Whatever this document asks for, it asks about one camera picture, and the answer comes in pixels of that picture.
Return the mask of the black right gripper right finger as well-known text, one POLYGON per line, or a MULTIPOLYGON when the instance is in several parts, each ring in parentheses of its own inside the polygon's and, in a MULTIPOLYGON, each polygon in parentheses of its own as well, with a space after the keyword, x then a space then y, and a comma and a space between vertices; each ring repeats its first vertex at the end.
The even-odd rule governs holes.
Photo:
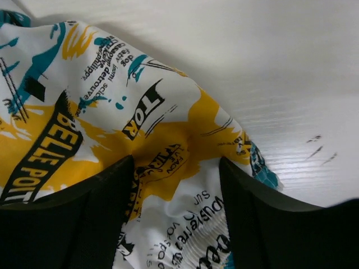
POLYGON ((235 268, 358 267, 358 199, 330 207, 302 202, 227 158, 219 174, 235 268))

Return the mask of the printed white teal yellow shorts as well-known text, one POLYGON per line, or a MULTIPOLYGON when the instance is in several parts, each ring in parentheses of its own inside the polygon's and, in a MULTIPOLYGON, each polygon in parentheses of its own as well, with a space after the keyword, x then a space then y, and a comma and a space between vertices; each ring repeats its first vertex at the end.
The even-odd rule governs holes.
POLYGON ((1 2, 1 207, 30 204, 131 156, 112 268, 235 268, 219 162, 280 182, 195 81, 80 21, 33 27, 1 2))

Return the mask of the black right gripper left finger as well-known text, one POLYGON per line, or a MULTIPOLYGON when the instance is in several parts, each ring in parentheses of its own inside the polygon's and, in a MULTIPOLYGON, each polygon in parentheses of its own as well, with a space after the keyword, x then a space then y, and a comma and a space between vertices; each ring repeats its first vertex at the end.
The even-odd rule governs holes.
POLYGON ((24 204, 1 207, 2 268, 112 268, 134 160, 24 204))

